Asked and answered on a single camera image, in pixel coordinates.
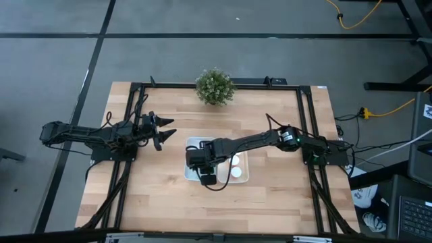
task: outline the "yellow cable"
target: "yellow cable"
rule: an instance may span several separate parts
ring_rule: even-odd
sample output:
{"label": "yellow cable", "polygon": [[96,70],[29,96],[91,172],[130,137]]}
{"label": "yellow cable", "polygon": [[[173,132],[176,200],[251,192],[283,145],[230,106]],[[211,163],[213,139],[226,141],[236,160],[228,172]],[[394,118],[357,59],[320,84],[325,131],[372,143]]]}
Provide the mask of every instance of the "yellow cable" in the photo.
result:
{"label": "yellow cable", "polygon": [[[336,8],[336,10],[337,10],[337,13],[338,14],[340,14],[340,10],[339,10],[339,7],[336,5],[336,4],[334,4],[332,1],[330,1],[330,0],[326,0],[327,2],[329,2],[330,4],[332,4],[335,8]],[[351,29],[353,29],[353,28],[355,28],[355,27],[357,27],[357,26],[359,26],[360,24],[362,24],[376,9],[377,9],[377,7],[379,6],[379,4],[382,2],[383,0],[379,0],[378,1],[378,3],[373,7],[373,9],[359,22],[359,23],[357,23],[357,24],[355,24],[355,25],[353,25],[353,26],[351,26],[351,27],[345,27],[344,26],[344,23],[342,22],[342,17],[339,17],[338,19],[339,19],[339,22],[340,22],[340,25],[342,26],[342,28],[344,28],[344,29],[346,29],[346,30],[351,30]]]}
{"label": "yellow cable", "polygon": [[[430,87],[428,87],[428,88],[427,88],[425,91],[423,91],[423,92],[427,92],[427,91],[429,91],[431,88],[432,88],[432,85],[431,85]],[[386,115],[390,115],[390,114],[392,114],[392,113],[395,113],[395,112],[399,111],[400,109],[404,108],[405,106],[411,104],[411,103],[412,103],[413,101],[415,101],[415,100],[416,100],[416,99],[412,99],[412,100],[410,100],[409,102],[407,102],[407,103],[405,103],[405,104],[399,106],[398,108],[394,109],[393,111],[389,111],[389,112],[384,113],[384,114],[375,115],[374,113],[369,112],[368,116],[369,116],[369,117],[384,117],[384,116],[386,116]]]}

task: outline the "laptop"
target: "laptop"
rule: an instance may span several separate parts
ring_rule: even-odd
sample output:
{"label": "laptop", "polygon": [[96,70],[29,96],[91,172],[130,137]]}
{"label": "laptop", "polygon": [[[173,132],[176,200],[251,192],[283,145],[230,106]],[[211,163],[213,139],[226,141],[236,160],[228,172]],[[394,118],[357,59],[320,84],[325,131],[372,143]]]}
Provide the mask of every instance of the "laptop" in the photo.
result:
{"label": "laptop", "polygon": [[400,197],[398,239],[432,242],[432,202]]}

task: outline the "black cable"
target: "black cable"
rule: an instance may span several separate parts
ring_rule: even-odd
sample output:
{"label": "black cable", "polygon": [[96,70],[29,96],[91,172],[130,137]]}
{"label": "black cable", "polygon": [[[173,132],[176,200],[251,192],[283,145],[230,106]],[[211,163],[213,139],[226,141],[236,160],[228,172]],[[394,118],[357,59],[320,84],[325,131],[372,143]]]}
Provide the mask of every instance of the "black cable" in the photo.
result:
{"label": "black cable", "polygon": [[355,114],[342,115],[342,116],[339,116],[339,117],[335,117],[335,120],[339,121],[339,122],[344,122],[344,121],[349,121],[351,119],[357,118],[359,116],[360,116],[359,113],[357,113],[356,115]]}
{"label": "black cable", "polygon": [[83,153],[83,152],[80,152],[80,151],[74,151],[74,150],[72,150],[72,149],[56,148],[56,147],[52,147],[52,146],[47,146],[47,147],[49,147],[50,149],[57,149],[57,150],[61,150],[61,151],[67,151],[67,152],[72,152],[72,153],[78,153],[78,154],[80,154],[80,155],[91,156],[91,154]]}
{"label": "black cable", "polygon": [[358,149],[369,149],[369,148],[373,148],[375,147],[376,149],[388,149],[388,148],[383,148],[384,146],[387,145],[381,145],[381,146],[373,146],[373,145],[369,145],[369,146],[363,146],[363,147],[357,147]]}
{"label": "black cable", "polygon": [[372,164],[372,165],[379,165],[379,166],[381,166],[382,168],[385,168],[385,165],[382,165],[382,164],[378,164],[378,163],[374,163],[374,162],[370,162],[370,161],[367,161],[366,159],[362,159],[362,158],[359,158],[359,157],[355,157],[356,159],[360,159],[361,161],[364,161],[364,162],[366,162],[366,163],[370,163],[370,164]]}
{"label": "black cable", "polygon": [[93,131],[89,131],[88,133],[89,134],[92,134],[92,133],[94,133],[94,132],[98,132],[98,131],[100,131],[100,130],[102,130],[105,126],[107,126],[108,124],[110,125],[110,126],[113,126],[113,124],[111,124],[109,121],[111,120],[111,118],[113,117],[113,114],[112,114],[112,112],[110,112],[110,111],[108,111],[107,112],[107,114],[106,114],[106,116],[105,116],[105,123],[100,127],[100,128],[98,128],[98,129],[95,129],[95,130],[93,130]]}
{"label": "black cable", "polygon": [[267,117],[267,121],[269,121],[269,130],[271,130],[270,120],[274,121],[279,126],[284,126],[284,125],[280,124],[279,122],[277,122],[273,117],[271,117],[271,115],[266,113],[265,116]]}
{"label": "black cable", "polygon": [[[363,149],[363,150],[360,150],[360,151],[356,151],[356,153],[362,153],[362,152],[365,152],[365,151],[369,151],[369,150],[371,150],[371,149],[390,149],[392,146],[394,146],[394,145],[397,145],[397,144],[404,144],[404,143],[407,143],[407,142],[410,142],[411,140],[405,140],[405,141],[400,141],[400,142],[392,142],[392,143],[389,143],[389,144],[383,144],[383,145],[378,145],[378,146],[366,146],[366,147],[362,147],[362,149],[363,148],[366,148],[366,149]],[[431,140],[427,140],[427,139],[420,139],[420,140],[418,140],[418,141],[421,141],[421,142],[430,142]]]}
{"label": "black cable", "polygon": [[341,126],[336,125],[336,131],[337,131],[337,135],[338,136],[343,136],[344,135],[344,131],[342,130]]}
{"label": "black cable", "polygon": [[90,172],[90,169],[93,168],[93,166],[97,165],[99,162],[96,162],[96,161],[95,161],[92,165],[90,165],[90,166],[87,168],[87,170],[86,170],[86,177],[85,177],[85,181],[84,181],[84,182],[87,182],[88,172]]}
{"label": "black cable", "polygon": [[144,94],[144,95],[142,96],[142,98],[139,98],[139,99],[137,100],[137,102],[135,103],[134,111],[131,112],[131,114],[129,114],[129,117],[128,117],[127,121],[129,121],[130,118],[131,118],[134,114],[135,114],[135,116],[137,116],[137,117],[139,117],[139,118],[142,118],[142,116],[139,116],[139,115],[138,115],[138,107],[141,106],[142,104],[144,104],[144,102],[147,100],[148,97],[149,97],[149,94]]}
{"label": "black cable", "polygon": [[338,167],[339,167],[341,170],[343,170],[344,173],[348,176],[348,173],[346,173],[346,169],[345,169],[345,168],[343,168],[341,165],[339,165]]}
{"label": "black cable", "polygon": [[186,150],[189,150],[189,149],[198,149],[198,148],[194,145],[189,145],[186,147]]}
{"label": "black cable", "polygon": [[356,141],[356,148],[358,148],[358,143],[360,142],[360,124],[358,122],[358,117],[356,117],[357,121],[357,141]]}
{"label": "black cable", "polygon": [[344,141],[344,140],[340,140],[340,142],[343,142],[343,143],[345,143],[345,144],[348,144],[347,150],[348,150],[348,149],[351,149],[351,147],[354,146],[352,143],[346,142],[346,141]]}
{"label": "black cable", "polygon": [[351,162],[352,169],[351,169],[350,173],[348,173],[348,178],[351,178],[352,173],[354,173],[354,167],[356,167],[356,157],[355,157],[354,149],[352,147],[351,147],[351,151],[352,151],[352,153],[351,153],[351,155],[352,155],[352,162]]}
{"label": "black cable", "polygon": [[[232,159],[233,159],[233,158],[234,158],[234,155],[232,155],[232,156],[231,156],[231,159],[229,160],[228,176],[227,176],[227,181],[225,182],[225,184],[224,184],[221,188],[218,188],[218,189],[211,188],[211,187],[209,187],[208,185],[204,185],[205,188],[207,188],[207,189],[209,189],[209,190],[211,190],[211,191],[214,191],[214,192],[219,192],[219,191],[222,191],[223,189],[225,189],[225,187],[227,187],[228,182],[230,182],[231,167],[232,167]],[[198,173],[198,170],[195,170],[195,172],[196,172],[196,175],[198,176],[198,178],[199,178],[200,181],[201,181],[201,177],[200,177],[200,174]]]}

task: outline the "table leg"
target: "table leg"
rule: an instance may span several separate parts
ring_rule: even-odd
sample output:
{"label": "table leg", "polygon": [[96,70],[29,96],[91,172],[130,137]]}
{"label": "table leg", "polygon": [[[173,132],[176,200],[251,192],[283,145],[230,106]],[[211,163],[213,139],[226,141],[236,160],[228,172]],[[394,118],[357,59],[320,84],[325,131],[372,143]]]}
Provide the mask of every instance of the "table leg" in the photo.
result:
{"label": "table leg", "polygon": [[14,159],[16,161],[23,161],[26,157],[17,153],[11,152],[4,148],[0,148],[0,161],[2,159]]}
{"label": "table leg", "polygon": [[365,188],[390,180],[393,175],[407,176],[408,161],[403,161],[394,165],[387,166],[383,169],[377,169],[372,172],[364,173],[353,178],[349,178],[351,190]]}

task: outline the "keyboard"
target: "keyboard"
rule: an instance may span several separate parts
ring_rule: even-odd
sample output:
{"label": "keyboard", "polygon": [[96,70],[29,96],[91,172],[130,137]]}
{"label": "keyboard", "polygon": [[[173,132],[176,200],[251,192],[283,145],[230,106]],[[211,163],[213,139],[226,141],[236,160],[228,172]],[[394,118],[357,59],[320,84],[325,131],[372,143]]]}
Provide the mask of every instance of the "keyboard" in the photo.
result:
{"label": "keyboard", "polygon": [[432,240],[432,202],[401,196],[399,235],[401,231]]}

